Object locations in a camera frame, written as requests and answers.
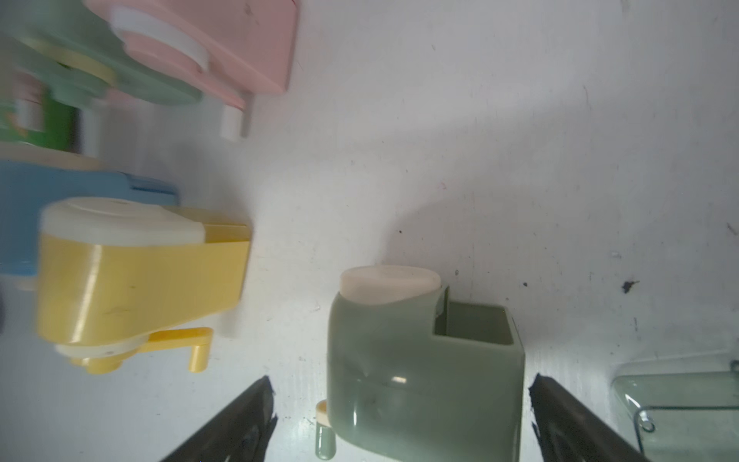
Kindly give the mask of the yellow pencil sharpener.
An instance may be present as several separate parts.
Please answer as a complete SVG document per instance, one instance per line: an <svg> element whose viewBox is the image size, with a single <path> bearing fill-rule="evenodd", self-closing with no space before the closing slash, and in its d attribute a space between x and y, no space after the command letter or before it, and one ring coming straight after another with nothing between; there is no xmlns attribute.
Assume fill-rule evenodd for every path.
<svg viewBox="0 0 739 462"><path fill-rule="evenodd" d="M186 348L203 372L199 321L242 298L252 230L210 210L69 198L40 214L37 331L91 375L139 353Z"/></svg>

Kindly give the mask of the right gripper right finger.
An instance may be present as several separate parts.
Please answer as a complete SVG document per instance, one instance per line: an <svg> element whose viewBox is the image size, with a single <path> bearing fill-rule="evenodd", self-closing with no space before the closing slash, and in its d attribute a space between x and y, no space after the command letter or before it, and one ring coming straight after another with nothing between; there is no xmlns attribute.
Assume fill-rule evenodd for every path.
<svg viewBox="0 0 739 462"><path fill-rule="evenodd" d="M529 396L544 461L647 461L555 379L537 375Z"/></svg>

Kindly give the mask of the pink pencil sharpener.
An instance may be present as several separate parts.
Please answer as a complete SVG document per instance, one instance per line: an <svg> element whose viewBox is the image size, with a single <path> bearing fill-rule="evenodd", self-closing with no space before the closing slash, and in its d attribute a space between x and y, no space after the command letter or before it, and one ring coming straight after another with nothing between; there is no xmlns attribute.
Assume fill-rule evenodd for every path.
<svg viewBox="0 0 739 462"><path fill-rule="evenodd" d="M244 131L248 94L288 90L299 4L294 0L88 0L138 63L223 105L221 136Z"/></svg>

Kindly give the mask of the clear dark green tray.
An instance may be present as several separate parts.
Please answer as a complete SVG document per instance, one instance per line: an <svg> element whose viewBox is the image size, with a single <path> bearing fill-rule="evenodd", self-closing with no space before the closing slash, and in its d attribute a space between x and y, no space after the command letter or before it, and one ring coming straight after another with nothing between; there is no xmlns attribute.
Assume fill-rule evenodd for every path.
<svg viewBox="0 0 739 462"><path fill-rule="evenodd" d="M650 461L738 459L738 362L717 372L628 373L612 395L621 424Z"/></svg>

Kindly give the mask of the blue pencil sharpener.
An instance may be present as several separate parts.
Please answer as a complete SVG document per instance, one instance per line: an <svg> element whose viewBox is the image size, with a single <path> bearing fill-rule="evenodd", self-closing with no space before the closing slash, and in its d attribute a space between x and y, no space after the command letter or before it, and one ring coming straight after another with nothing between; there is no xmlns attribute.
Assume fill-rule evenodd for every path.
<svg viewBox="0 0 739 462"><path fill-rule="evenodd" d="M40 214L67 198L93 196L176 206L169 183L112 171L92 158L32 144L1 144L1 273L34 278Z"/></svg>

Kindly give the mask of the mint green pencil sharpener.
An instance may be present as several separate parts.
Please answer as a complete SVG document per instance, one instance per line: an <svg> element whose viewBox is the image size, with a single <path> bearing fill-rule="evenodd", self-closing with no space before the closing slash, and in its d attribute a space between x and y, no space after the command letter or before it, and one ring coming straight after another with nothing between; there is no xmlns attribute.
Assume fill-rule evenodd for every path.
<svg viewBox="0 0 739 462"><path fill-rule="evenodd" d="M1 3L2 100L35 100L48 90L84 109L117 90L166 106L202 98L194 87L130 58L108 23L81 1Z"/></svg>

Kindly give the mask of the sage green pencil sharpener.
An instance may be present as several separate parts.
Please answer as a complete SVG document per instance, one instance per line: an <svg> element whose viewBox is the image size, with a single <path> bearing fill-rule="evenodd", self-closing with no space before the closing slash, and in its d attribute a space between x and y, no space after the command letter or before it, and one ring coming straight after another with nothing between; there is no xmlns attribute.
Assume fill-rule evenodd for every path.
<svg viewBox="0 0 739 462"><path fill-rule="evenodd" d="M505 307L455 301L429 269L347 269L330 311L317 457L346 441L398 461L515 461L524 378Z"/></svg>

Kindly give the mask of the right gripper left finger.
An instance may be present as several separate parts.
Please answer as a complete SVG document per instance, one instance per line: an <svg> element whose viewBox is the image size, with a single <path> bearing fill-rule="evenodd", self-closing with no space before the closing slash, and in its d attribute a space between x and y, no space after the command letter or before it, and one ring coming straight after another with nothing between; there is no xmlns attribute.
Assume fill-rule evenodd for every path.
<svg viewBox="0 0 739 462"><path fill-rule="evenodd" d="M164 461L262 462L277 423L273 387L265 375Z"/></svg>

